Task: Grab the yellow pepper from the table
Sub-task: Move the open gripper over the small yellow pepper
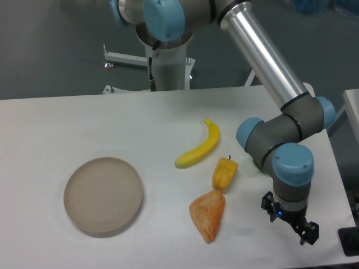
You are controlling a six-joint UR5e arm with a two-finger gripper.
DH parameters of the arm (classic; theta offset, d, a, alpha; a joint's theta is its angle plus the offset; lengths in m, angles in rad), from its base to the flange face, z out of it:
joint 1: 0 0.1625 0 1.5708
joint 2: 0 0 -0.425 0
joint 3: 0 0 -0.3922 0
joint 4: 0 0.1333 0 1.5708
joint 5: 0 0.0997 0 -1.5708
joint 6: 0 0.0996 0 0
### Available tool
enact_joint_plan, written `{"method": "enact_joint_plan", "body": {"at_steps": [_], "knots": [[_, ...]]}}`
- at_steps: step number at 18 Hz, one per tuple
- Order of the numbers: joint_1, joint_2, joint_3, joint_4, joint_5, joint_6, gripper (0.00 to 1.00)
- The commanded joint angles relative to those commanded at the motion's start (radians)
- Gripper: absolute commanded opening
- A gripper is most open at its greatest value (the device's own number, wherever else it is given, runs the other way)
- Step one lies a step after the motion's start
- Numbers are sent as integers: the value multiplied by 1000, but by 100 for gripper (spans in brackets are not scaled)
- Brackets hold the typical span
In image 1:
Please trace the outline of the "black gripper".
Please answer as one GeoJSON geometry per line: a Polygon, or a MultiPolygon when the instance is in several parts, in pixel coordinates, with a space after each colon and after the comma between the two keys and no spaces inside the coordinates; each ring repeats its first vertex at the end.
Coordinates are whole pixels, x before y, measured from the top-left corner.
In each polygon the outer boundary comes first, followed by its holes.
{"type": "Polygon", "coordinates": [[[278,217],[291,224],[292,229],[300,236],[300,245],[314,245],[319,239],[319,225],[306,220],[308,197],[297,202],[286,201],[272,192],[266,193],[261,200],[261,208],[269,215],[270,222],[278,217]]]}

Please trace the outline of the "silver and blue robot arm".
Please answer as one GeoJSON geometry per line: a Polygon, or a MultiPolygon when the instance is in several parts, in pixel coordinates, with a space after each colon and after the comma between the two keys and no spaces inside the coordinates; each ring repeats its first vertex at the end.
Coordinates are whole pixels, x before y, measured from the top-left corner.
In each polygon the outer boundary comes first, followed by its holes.
{"type": "Polygon", "coordinates": [[[319,226],[305,218],[314,157],[301,141],[330,127],[335,109],[328,99],[306,90],[255,18],[251,2],[110,1],[109,6],[116,23],[135,25],[147,46],[151,91],[186,87],[186,56],[174,55],[194,31],[216,22],[229,33],[281,111],[268,122],[249,118],[236,133],[241,147],[273,179],[261,207],[271,221],[289,223],[301,243],[314,244],[319,226]]]}

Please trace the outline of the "green object behind arm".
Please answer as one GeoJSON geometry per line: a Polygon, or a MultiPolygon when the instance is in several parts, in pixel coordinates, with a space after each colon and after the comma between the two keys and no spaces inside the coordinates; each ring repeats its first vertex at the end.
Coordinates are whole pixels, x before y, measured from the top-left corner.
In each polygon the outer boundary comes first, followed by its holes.
{"type": "Polygon", "coordinates": [[[260,164],[255,161],[254,159],[252,160],[253,164],[256,166],[256,168],[261,172],[261,173],[265,173],[265,170],[260,166],[260,164]]]}

